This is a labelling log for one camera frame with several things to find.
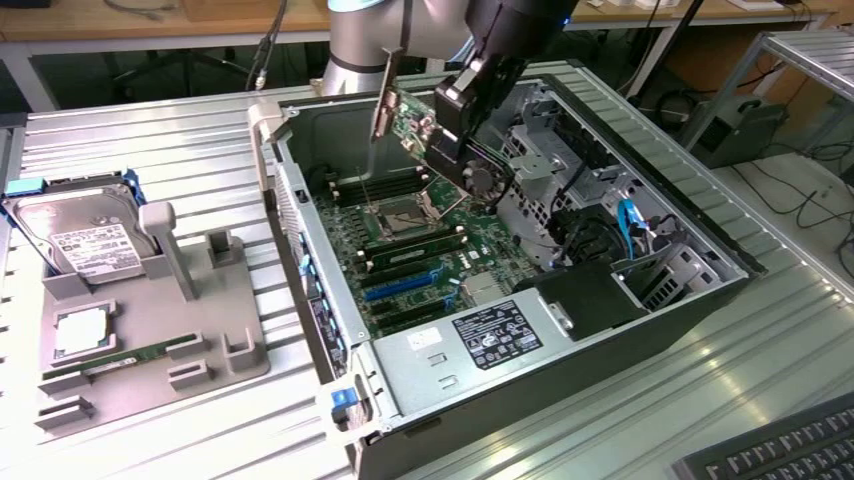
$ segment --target keyboard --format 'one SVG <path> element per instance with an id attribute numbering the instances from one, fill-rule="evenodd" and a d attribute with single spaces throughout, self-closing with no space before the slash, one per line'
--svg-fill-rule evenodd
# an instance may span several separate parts
<path id="1" fill-rule="evenodd" d="M 682 458 L 682 480 L 854 480 L 854 392 Z"/>

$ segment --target power supply label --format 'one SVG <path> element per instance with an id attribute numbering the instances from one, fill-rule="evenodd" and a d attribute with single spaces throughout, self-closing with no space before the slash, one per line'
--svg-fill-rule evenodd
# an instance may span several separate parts
<path id="1" fill-rule="evenodd" d="M 458 318 L 454 328 L 480 370 L 488 370 L 543 346 L 512 300 Z"/>
<path id="2" fill-rule="evenodd" d="M 141 265 L 124 225 L 116 223 L 51 235 L 75 271 L 85 278 Z"/>

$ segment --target green circuit board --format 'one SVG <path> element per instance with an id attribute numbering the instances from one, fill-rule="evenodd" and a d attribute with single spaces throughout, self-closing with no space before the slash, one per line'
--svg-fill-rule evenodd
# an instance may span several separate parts
<path id="1" fill-rule="evenodd" d="M 510 293 L 520 280 L 538 273 L 535 264 L 514 244 L 512 234 L 500 219 L 483 213 L 483 206 L 476 200 L 466 198 L 458 203 L 460 192 L 442 178 L 426 187 L 426 194 L 430 199 L 427 207 L 423 200 L 418 201 L 419 193 L 347 207 L 335 205 L 330 198 L 316 199 L 322 222 L 350 290 L 375 336 L 388 335 L 475 306 L 474 299 L 462 288 L 466 278 L 491 272 L 500 289 Z M 446 212 L 455 203 L 455 208 L 436 219 L 436 214 Z M 420 205 L 422 212 L 424 209 L 435 209 L 434 216 L 419 216 L 414 211 L 416 204 Z M 406 228 L 407 222 L 411 223 L 410 228 Z M 455 230 L 458 226 L 463 227 L 463 233 Z M 448 230 L 452 232 L 446 235 L 443 232 Z M 446 235 L 440 240 L 444 242 L 452 236 L 455 239 L 460 239 L 460 236 L 466 238 L 452 251 L 442 253 L 442 249 L 438 249 L 435 255 L 426 253 L 418 261 L 383 270 L 380 275 L 407 269 L 419 273 L 363 286 L 366 279 L 375 278 L 378 272 L 367 271 L 364 258 L 359 256 L 360 250 L 371 247 L 387 248 L 426 234 Z M 422 253 L 426 249 L 416 246 L 411 250 Z M 370 290 L 423 275 L 435 275 L 430 285 L 380 300 L 366 300 L 366 292 Z M 420 314 L 423 310 L 428 310 L 428 313 Z"/>

